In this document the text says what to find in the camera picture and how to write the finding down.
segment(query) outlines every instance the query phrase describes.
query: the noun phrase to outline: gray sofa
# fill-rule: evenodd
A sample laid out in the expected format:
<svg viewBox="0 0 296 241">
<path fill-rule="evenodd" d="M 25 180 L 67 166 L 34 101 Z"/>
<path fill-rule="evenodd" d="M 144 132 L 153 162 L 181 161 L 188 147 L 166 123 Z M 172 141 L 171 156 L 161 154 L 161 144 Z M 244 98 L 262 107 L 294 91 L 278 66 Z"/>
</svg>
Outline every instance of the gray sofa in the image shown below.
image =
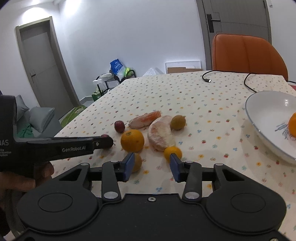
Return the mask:
<svg viewBox="0 0 296 241">
<path fill-rule="evenodd" d="M 29 110 L 20 95 L 15 99 L 17 102 L 17 133 L 25 129 L 28 124 L 32 126 L 35 138 L 54 137 L 62 129 L 55 116 L 54 108 L 34 107 Z"/>
</svg>

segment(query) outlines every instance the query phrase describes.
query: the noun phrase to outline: orange chair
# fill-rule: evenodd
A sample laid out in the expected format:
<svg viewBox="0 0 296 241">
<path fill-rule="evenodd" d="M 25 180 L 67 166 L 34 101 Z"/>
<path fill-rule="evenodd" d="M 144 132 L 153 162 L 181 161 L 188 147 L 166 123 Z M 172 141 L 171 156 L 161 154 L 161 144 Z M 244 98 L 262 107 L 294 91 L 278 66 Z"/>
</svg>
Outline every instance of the orange chair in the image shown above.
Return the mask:
<svg viewBox="0 0 296 241">
<path fill-rule="evenodd" d="M 217 34 L 213 39 L 213 70 L 282 75 L 288 70 L 282 57 L 265 39 L 235 34 Z"/>
</svg>

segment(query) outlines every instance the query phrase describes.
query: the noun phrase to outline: gray door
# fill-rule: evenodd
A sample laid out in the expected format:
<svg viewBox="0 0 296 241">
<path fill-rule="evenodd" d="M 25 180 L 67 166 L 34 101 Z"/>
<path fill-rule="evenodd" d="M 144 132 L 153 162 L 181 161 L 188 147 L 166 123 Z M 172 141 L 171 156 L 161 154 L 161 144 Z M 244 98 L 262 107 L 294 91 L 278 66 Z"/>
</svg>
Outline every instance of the gray door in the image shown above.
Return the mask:
<svg viewBox="0 0 296 241">
<path fill-rule="evenodd" d="M 61 118 L 74 105 L 64 87 L 51 46 L 48 23 L 20 33 L 26 61 L 30 68 L 33 83 L 41 97 L 40 106 L 54 107 Z"/>
<path fill-rule="evenodd" d="M 203 35 L 207 35 L 206 38 L 204 36 L 204 42 L 205 39 L 209 41 L 205 42 L 205 48 L 210 45 L 212 50 L 212 41 L 216 34 L 251 35 L 271 43 L 265 0 L 197 0 L 197 5 L 201 18 L 205 13 L 206 27 L 201 19 Z"/>
</svg>

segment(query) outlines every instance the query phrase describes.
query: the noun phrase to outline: silver screw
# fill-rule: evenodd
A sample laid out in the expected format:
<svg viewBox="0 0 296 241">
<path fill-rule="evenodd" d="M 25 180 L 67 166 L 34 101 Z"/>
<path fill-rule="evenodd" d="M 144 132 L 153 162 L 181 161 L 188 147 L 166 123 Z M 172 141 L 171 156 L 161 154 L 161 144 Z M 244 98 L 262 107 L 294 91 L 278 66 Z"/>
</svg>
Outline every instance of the silver screw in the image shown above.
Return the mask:
<svg viewBox="0 0 296 241">
<path fill-rule="evenodd" d="M 148 201 L 155 202 L 156 201 L 156 198 L 155 197 L 148 197 Z"/>
<path fill-rule="evenodd" d="M 197 199 L 200 195 L 197 192 L 187 192 L 185 193 L 185 197 L 188 199 Z"/>
<path fill-rule="evenodd" d="M 115 199 L 118 197 L 118 193 L 117 192 L 106 192 L 104 194 L 104 198 L 107 198 L 107 199 Z"/>
</svg>

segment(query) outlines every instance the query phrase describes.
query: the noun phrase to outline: hand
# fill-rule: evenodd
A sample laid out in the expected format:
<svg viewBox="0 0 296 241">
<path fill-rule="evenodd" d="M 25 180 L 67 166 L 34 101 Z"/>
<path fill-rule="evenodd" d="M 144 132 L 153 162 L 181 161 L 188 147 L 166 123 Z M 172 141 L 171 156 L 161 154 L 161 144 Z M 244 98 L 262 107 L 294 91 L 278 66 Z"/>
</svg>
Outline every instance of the hand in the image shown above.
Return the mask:
<svg viewBox="0 0 296 241">
<path fill-rule="evenodd" d="M 4 198 L 7 189 L 27 192 L 50 179 L 53 173 L 54 167 L 50 162 L 35 168 L 35 179 L 20 176 L 12 172 L 0 172 L 0 207 L 3 208 L 3 202 L 1 200 Z"/>
</svg>

